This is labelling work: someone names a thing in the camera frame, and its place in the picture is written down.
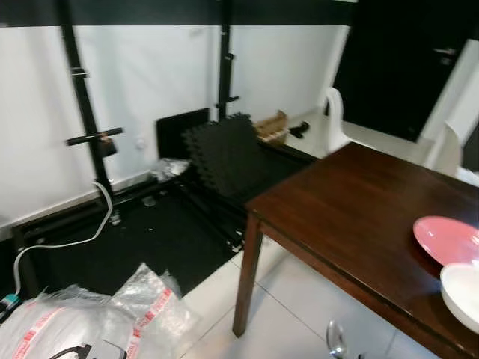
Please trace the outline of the metal spoon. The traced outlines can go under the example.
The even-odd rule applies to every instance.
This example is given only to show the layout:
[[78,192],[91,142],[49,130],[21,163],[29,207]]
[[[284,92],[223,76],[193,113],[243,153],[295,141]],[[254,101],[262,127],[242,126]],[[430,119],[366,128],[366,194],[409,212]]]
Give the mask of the metal spoon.
[[344,331],[335,320],[326,325],[326,345],[331,359],[347,359],[348,346],[344,339]]

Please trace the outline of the white plastic chair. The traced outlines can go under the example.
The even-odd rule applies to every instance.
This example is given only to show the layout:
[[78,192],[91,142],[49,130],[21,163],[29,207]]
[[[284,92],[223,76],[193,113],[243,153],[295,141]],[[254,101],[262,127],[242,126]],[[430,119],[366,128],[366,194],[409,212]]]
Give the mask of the white plastic chair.
[[441,172],[448,177],[479,187],[478,174],[462,167],[463,155],[458,134],[446,123],[432,147],[427,151],[427,156],[421,165],[429,170]]
[[326,154],[335,153],[336,150],[352,143],[344,132],[344,102],[341,93],[335,87],[326,89],[326,109],[329,115],[326,116]]

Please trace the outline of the pink plate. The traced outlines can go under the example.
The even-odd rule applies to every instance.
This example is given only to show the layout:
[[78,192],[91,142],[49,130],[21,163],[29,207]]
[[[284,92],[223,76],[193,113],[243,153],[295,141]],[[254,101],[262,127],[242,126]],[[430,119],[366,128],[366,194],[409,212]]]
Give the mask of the pink plate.
[[475,264],[479,260],[479,230],[459,220],[442,216],[418,219],[413,235],[441,266],[454,263]]

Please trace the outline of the white bowl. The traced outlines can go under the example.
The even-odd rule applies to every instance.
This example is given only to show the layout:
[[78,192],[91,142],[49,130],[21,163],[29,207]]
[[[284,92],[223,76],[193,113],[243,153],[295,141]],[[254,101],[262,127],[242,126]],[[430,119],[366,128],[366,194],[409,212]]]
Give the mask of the white bowl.
[[442,300],[453,316],[470,331],[479,331],[479,265],[451,263],[440,272]]

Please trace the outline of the dark wooden table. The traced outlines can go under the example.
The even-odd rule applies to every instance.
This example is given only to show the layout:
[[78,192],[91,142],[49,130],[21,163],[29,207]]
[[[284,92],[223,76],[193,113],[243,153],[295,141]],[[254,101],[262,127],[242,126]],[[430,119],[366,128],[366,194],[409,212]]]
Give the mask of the dark wooden table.
[[351,143],[246,205],[242,273],[232,331],[246,331],[261,239],[285,250],[444,359],[479,359],[479,336],[445,307],[440,264],[413,225],[440,215],[479,223],[479,189]]

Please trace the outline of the black door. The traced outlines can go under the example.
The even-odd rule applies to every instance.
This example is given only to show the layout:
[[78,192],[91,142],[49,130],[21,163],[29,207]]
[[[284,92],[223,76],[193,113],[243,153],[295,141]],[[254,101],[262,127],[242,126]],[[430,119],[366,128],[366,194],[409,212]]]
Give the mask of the black door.
[[345,122],[417,141],[478,17],[479,0],[357,0],[333,82]]

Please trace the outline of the black shoe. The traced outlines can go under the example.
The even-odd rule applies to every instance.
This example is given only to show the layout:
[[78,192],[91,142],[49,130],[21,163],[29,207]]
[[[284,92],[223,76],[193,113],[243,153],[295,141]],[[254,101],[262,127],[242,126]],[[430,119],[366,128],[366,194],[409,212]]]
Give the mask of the black shoe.
[[304,134],[308,132],[310,128],[311,124],[309,122],[301,122],[297,124],[297,126],[288,127],[288,133],[294,138],[302,139],[304,138]]

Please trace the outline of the small wooden crate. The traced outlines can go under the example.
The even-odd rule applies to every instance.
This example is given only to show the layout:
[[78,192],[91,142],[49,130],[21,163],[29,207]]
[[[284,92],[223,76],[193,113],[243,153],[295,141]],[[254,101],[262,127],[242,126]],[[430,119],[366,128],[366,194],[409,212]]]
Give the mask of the small wooden crate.
[[273,116],[254,123],[254,130],[260,141],[273,146],[284,146],[290,130],[288,130],[288,116],[284,111],[277,110]]

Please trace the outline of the black foam puzzle mat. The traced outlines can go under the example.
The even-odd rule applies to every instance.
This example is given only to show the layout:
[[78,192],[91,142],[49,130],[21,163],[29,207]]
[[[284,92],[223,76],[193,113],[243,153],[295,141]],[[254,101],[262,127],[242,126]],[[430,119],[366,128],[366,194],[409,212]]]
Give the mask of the black foam puzzle mat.
[[182,137],[203,185],[218,194],[247,196],[267,181],[266,157],[249,115],[236,113],[201,124]]

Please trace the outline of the black flat panel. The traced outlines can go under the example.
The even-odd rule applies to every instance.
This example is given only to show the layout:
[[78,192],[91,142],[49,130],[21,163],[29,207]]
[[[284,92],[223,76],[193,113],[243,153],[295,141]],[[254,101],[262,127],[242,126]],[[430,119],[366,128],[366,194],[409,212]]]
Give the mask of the black flat panel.
[[183,133],[209,122],[210,110],[202,108],[186,113],[161,117],[155,123],[158,157],[161,159],[189,159],[189,148]]

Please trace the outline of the clear crumpled plastic wrap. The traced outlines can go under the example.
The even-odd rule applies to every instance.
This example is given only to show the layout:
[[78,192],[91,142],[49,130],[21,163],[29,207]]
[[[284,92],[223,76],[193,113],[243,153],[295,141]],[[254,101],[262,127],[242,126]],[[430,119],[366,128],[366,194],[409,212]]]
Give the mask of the clear crumpled plastic wrap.
[[169,181],[189,169],[189,160],[161,158],[150,169],[151,175],[159,182]]

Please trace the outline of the clear plastic bag red print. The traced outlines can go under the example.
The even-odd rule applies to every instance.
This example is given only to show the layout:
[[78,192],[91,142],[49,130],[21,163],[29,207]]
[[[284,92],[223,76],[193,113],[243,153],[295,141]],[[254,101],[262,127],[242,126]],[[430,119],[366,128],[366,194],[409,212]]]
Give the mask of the clear plastic bag red print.
[[0,324],[0,359],[52,359],[103,334],[109,297],[76,285],[25,301]]
[[178,359],[201,318],[184,304],[177,281],[141,263],[109,299],[122,314],[120,348],[126,359]]

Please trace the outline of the black floor mat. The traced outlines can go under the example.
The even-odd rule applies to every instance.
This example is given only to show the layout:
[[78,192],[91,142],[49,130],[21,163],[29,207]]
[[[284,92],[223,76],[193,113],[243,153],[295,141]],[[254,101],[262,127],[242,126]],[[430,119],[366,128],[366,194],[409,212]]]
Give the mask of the black floor mat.
[[140,264],[187,294],[242,250],[243,209],[195,182],[150,180],[117,199],[115,224],[94,195],[11,229],[23,297],[71,284],[111,294]]

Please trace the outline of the black rack bar holder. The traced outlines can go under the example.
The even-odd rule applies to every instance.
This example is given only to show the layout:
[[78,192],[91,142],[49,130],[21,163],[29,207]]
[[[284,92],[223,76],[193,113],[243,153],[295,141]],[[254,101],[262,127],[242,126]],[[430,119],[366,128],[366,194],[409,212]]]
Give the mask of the black rack bar holder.
[[89,143],[89,141],[98,141],[102,139],[109,139],[110,136],[119,135],[123,133],[122,127],[116,129],[109,129],[106,131],[95,132],[93,134],[82,135],[65,141],[66,146],[78,146],[78,144]]

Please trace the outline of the black rack upright post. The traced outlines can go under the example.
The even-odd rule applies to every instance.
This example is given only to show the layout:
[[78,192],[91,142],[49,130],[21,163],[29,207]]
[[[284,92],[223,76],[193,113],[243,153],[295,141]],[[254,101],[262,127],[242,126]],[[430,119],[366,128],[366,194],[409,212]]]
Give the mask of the black rack upright post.
[[230,102],[237,100],[231,95],[232,71],[235,55],[231,52],[231,31],[234,17],[235,0],[218,0],[219,3],[219,74],[218,102],[216,102],[216,119],[228,116]]
[[[103,132],[98,129],[98,123],[96,122],[93,107],[89,99],[86,85],[87,72],[82,66],[79,46],[76,44],[76,34],[69,2],[68,0],[54,1],[57,7],[57,17],[59,30],[61,30],[63,39],[63,47],[67,55],[70,79],[74,86],[76,103],[78,103],[79,113],[81,114],[83,135]],[[109,139],[84,143],[89,150],[93,163],[95,182],[103,190],[103,198],[109,200],[113,200],[115,195],[110,184],[109,175],[106,171],[105,158],[117,152],[115,141],[113,141],[111,137],[112,136],[110,136]]]

